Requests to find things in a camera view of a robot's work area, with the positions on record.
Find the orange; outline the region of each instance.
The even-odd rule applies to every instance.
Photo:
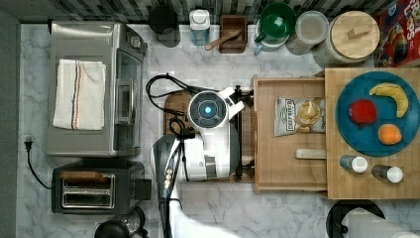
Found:
[[[383,124],[377,131],[379,141],[383,145],[394,145],[401,141],[401,132],[393,124]]]

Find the blue plate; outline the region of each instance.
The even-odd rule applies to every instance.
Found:
[[[396,117],[394,99],[368,94],[371,88],[383,82],[398,84],[405,90],[409,105],[402,118]],[[374,124],[365,125],[362,129],[349,117],[350,105],[359,99],[373,101],[377,111]],[[355,150],[373,157],[385,157],[401,151],[413,140],[419,128],[419,108],[419,99],[406,81],[389,72],[367,72],[355,77],[340,94],[336,110],[337,125],[343,138]],[[377,138],[377,130],[386,123],[394,124],[399,128],[402,135],[399,143],[385,146]]]

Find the banana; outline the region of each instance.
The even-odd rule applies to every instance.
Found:
[[[395,100],[396,103],[396,117],[401,118],[407,112],[408,109],[408,98],[405,94],[404,89],[400,85],[384,82],[373,87],[369,92],[369,95],[376,96],[389,96]]]

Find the small bottle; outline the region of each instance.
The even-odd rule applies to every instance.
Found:
[[[377,179],[386,179],[390,182],[400,182],[404,177],[404,173],[399,167],[383,165],[373,166],[371,169],[371,174]]]
[[[340,159],[340,166],[346,171],[363,173],[368,169],[368,161],[363,157],[343,156]]]
[[[191,40],[194,46],[206,46],[210,37],[210,14],[206,10],[195,10],[189,13]]]

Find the pepper shaker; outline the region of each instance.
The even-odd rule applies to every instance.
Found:
[[[373,166],[371,169],[371,174],[377,179],[386,179],[390,182],[400,182],[404,177],[404,173],[399,167],[383,165]]]

